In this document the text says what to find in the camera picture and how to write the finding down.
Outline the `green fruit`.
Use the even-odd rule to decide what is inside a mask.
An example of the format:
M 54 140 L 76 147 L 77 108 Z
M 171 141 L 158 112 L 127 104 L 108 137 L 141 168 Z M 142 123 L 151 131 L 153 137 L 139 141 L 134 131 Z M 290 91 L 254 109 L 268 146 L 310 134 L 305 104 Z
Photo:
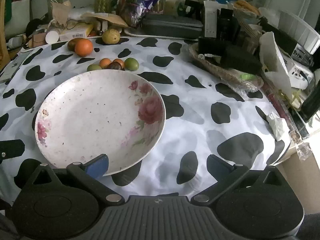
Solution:
M 124 61 L 124 65 L 125 65 L 125 68 L 130 71 L 137 71 L 139 69 L 139 62 L 132 57 L 127 58 Z
M 102 68 L 101 68 L 98 64 L 90 64 L 90 65 L 87 67 L 87 71 L 88 71 L 88 72 L 94 71 L 94 70 L 102 70 Z

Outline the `cow print tablecloth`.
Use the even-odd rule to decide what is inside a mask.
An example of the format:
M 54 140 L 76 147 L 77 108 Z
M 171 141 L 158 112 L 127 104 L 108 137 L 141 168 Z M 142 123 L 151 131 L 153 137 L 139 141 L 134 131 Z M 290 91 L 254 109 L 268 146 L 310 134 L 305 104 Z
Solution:
M 93 42 L 85 58 L 64 43 L 20 53 L 1 85 L 1 143 L 17 155 L 1 164 L 1 198 L 14 202 L 25 159 L 54 166 L 112 155 L 101 181 L 124 197 L 192 197 L 216 182 L 212 157 L 262 170 L 282 157 L 262 92 L 238 94 L 197 68 L 183 41 L 122 38 Z

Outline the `white floral plate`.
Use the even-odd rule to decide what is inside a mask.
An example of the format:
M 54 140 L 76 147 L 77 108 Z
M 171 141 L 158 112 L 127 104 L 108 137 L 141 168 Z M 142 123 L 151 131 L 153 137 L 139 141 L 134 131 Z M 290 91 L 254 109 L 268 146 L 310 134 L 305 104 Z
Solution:
M 112 175 L 152 151 L 165 120 L 164 101 L 149 81 L 122 70 L 94 70 L 49 93 L 36 116 L 35 138 L 56 168 L 106 154 L 106 174 Z

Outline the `crumpled white tissue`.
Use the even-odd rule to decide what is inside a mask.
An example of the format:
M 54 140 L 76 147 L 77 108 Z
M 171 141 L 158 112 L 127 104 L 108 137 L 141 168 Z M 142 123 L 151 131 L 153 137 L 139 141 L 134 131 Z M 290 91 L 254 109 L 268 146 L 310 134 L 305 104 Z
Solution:
M 280 141 L 289 132 L 286 120 L 272 112 L 267 117 L 267 122 L 272 128 L 276 141 Z

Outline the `dark purple passion fruit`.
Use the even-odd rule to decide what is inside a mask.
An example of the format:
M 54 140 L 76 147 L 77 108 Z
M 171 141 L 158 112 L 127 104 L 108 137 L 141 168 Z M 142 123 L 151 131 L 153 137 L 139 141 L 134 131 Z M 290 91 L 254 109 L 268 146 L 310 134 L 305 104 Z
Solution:
M 115 70 L 122 70 L 122 66 L 119 62 L 111 62 L 108 66 L 107 69 L 115 69 Z

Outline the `small orange front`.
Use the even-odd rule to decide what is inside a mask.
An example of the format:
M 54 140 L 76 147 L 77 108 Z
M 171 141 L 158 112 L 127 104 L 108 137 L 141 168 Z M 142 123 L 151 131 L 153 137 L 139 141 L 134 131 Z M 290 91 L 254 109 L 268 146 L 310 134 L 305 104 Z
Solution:
M 99 66 L 102 68 L 102 69 L 107 69 L 109 67 L 109 65 L 112 63 L 112 61 L 108 58 L 103 58 L 100 60 L 99 62 Z

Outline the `small orange back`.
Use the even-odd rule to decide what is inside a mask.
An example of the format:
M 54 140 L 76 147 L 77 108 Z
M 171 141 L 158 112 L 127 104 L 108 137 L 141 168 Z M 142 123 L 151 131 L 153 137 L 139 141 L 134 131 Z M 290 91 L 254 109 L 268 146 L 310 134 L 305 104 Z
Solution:
M 121 68 L 122 68 L 122 69 L 125 68 L 125 63 L 124 63 L 123 60 L 121 60 L 121 59 L 115 59 L 115 60 L 113 60 L 113 62 L 119 63 L 119 64 L 121 65 Z

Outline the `large orange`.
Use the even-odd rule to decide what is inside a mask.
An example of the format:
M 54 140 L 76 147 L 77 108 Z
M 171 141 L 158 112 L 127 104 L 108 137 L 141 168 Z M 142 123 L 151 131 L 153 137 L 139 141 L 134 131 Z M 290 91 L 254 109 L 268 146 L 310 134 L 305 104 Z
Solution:
M 80 39 L 74 48 L 75 53 L 80 57 L 86 57 L 93 51 L 93 43 L 88 39 Z

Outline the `white cylinder bottle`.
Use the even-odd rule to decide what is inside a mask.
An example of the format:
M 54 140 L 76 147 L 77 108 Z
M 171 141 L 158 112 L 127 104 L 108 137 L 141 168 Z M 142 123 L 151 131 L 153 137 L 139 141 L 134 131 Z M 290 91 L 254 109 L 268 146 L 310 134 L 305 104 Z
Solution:
M 47 44 L 57 43 L 60 39 L 60 34 L 57 30 L 50 30 L 46 32 L 45 41 Z

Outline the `yellow white box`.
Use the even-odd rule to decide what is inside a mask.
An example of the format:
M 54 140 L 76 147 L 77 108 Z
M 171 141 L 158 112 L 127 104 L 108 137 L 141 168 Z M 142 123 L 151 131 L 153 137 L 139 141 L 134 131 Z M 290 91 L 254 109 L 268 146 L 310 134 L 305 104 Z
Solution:
M 60 41 L 69 41 L 74 38 L 86 38 L 89 33 L 93 30 L 93 24 L 88 23 L 77 23 L 70 29 L 64 29 L 59 35 Z

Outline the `brown paper envelope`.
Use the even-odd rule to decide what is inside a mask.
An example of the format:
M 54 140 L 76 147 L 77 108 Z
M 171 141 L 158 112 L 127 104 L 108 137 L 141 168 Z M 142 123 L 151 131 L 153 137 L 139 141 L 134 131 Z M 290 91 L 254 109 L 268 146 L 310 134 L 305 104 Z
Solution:
M 100 20 L 108 21 L 108 22 L 110 22 L 114 25 L 117 25 L 119 27 L 122 27 L 122 28 L 129 27 L 127 25 L 127 23 L 120 16 L 118 16 L 116 14 L 108 14 L 108 13 L 104 13 L 104 12 L 98 12 L 98 13 L 86 12 L 86 13 L 82 14 L 81 17 L 82 18 L 93 17 L 93 18 L 97 18 Z

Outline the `white laundry basket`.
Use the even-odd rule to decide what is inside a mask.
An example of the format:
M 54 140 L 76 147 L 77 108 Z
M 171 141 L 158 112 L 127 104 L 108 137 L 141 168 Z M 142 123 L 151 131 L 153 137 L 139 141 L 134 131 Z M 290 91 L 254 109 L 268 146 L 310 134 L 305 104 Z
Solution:
M 278 29 L 293 38 L 311 55 L 319 48 L 319 33 L 291 12 L 280 11 Z

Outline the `black zipper case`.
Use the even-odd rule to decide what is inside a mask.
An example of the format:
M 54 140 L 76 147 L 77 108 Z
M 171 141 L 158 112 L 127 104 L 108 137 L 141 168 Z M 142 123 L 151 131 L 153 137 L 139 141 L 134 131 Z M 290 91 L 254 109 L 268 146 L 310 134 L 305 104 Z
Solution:
M 147 14 L 141 21 L 141 28 L 147 35 L 194 40 L 201 35 L 203 24 L 182 16 Z

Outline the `brown paper bag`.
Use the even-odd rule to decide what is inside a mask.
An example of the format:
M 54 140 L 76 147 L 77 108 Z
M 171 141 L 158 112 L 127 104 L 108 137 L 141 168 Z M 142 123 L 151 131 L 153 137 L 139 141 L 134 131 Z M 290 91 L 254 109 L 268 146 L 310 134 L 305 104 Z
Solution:
M 51 3 L 53 23 L 59 26 L 67 27 L 68 15 L 71 11 L 72 4 L 70 0 L 63 3 Z

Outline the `purple foil snack bag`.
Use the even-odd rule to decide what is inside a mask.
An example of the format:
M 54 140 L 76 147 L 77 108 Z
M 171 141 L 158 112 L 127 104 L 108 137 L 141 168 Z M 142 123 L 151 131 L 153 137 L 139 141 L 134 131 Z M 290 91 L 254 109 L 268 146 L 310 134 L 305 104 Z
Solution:
M 135 28 L 159 0 L 125 0 L 119 16 L 129 27 Z

